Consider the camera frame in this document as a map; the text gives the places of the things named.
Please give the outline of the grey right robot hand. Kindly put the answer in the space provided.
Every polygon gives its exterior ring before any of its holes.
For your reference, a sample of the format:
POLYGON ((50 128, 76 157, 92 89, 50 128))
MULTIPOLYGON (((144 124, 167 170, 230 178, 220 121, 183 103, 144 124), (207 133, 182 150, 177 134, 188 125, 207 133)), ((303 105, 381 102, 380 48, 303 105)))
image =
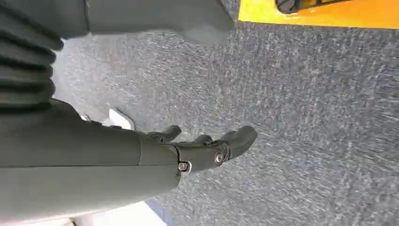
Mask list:
POLYGON ((257 137, 176 142, 181 129, 142 133, 85 121, 53 98, 52 64, 64 39, 173 31, 204 45, 234 21, 219 0, 3 0, 0 3, 0 223, 75 217, 158 196, 182 172, 221 166, 257 137))

